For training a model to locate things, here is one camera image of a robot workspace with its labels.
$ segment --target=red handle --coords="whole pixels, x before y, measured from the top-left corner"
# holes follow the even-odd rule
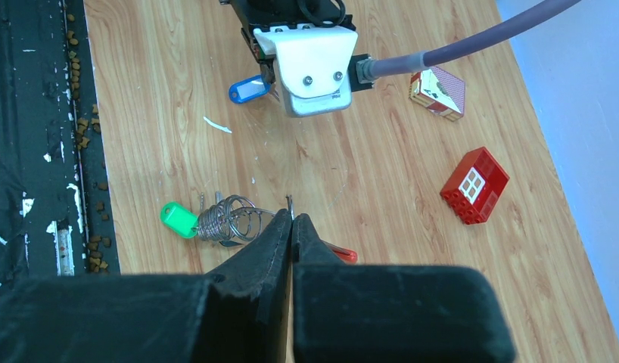
[[[328,242],[323,241],[324,244],[329,247],[329,249],[338,256],[339,259],[342,259],[348,263],[356,263],[359,261],[359,254],[356,251],[348,250],[347,248],[335,246]]]
[[[339,259],[347,263],[356,263],[359,260],[359,255],[355,251],[348,250],[347,248],[341,248],[341,250],[334,251],[334,253],[336,253]]]

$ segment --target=small cardboard house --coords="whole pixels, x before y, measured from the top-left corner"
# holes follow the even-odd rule
[[[439,67],[413,73],[409,92],[412,101],[450,121],[464,115],[465,82]]]
[[[440,194],[466,224],[484,223],[510,177],[485,147],[468,152]]]

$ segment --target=wood grain surface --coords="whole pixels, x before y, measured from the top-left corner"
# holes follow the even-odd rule
[[[408,100],[409,75],[380,80],[350,109],[289,119],[271,97],[235,105],[228,87],[259,70],[238,18],[217,1],[86,0],[102,138],[124,273],[201,273],[223,247],[165,228],[171,200],[198,210],[220,190],[308,213],[361,263],[482,271],[520,361],[619,362],[614,334],[508,43],[444,64],[467,82],[451,123]],[[349,0],[356,53],[432,49],[500,21],[493,0]],[[208,125],[204,117],[232,134]],[[511,181],[484,225],[466,226],[439,190],[487,146]]]

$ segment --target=key tag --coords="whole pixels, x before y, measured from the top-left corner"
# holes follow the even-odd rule
[[[160,211],[160,220],[180,237],[196,237],[198,216],[176,202],[165,204]]]
[[[235,104],[244,104],[255,98],[267,95],[271,87],[272,85],[265,83],[260,75],[254,76],[234,83],[229,87],[229,99]]]

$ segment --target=metal spring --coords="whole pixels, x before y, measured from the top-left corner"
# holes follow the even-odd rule
[[[234,237],[251,242],[263,230],[262,214],[273,215],[272,212],[256,208],[246,197],[232,195],[224,200],[217,192],[216,204],[203,210],[198,216],[198,237],[201,240],[223,242]],[[204,208],[204,195],[201,195],[201,209]],[[239,222],[247,223],[241,228]]]

